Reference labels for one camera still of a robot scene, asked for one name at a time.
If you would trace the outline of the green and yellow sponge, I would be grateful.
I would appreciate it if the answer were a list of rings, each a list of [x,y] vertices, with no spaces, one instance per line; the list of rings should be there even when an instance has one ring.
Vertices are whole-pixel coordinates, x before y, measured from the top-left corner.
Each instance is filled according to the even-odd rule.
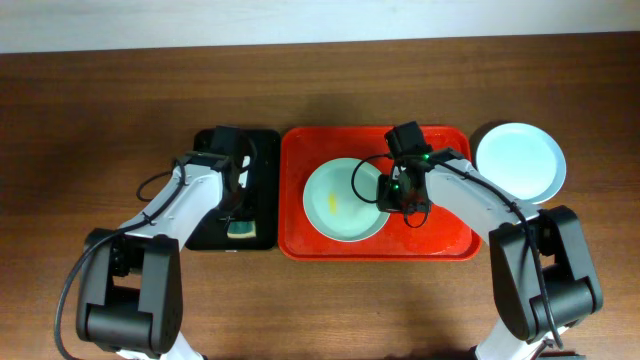
[[[254,221],[232,221],[227,227],[229,239],[250,239],[256,237],[256,223]]]

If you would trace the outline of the mint green plate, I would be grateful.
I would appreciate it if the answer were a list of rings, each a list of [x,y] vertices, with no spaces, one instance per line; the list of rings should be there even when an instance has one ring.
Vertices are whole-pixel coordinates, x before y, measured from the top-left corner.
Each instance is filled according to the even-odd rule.
[[[390,217],[375,203],[366,203],[354,193],[351,178],[360,162],[356,158],[330,160],[319,166],[304,186],[307,219],[319,233],[334,241],[354,243],[368,239]]]

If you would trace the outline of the light blue plate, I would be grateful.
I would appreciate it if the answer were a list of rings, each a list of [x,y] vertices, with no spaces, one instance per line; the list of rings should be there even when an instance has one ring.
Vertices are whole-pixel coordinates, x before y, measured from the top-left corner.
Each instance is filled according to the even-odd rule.
[[[563,150],[544,130],[526,123],[504,123],[480,139],[474,156],[482,176],[519,199],[541,204],[563,187]]]

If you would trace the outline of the white plate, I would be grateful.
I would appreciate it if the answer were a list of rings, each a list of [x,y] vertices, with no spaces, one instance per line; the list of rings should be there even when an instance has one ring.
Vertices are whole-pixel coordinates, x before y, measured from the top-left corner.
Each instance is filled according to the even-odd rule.
[[[525,166],[521,199],[535,204],[551,200],[563,188],[567,178],[567,162],[560,148],[531,158]]]

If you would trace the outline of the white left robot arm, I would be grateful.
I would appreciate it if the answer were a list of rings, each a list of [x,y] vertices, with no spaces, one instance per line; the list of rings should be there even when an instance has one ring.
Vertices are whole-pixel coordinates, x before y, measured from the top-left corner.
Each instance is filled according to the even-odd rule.
[[[67,277],[81,280],[76,307],[80,340],[124,359],[200,359],[181,331],[180,253],[196,243],[204,220],[224,230],[255,223],[245,199],[258,154],[254,150],[195,151],[177,158],[155,198],[115,230],[94,229]]]

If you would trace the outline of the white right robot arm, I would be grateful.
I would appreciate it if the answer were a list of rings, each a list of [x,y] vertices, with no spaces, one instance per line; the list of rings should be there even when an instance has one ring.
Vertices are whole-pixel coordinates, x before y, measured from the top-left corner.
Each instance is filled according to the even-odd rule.
[[[534,359],[563,345],[564,331],[604,305],[595,266],[576,213],[542,209],[480,175],[462,154],[427,146],[388,153],[392,173],[376,196],[383,212],[428,213],[438,206],[461,220],[490,250],[499,314],[475,359]]]

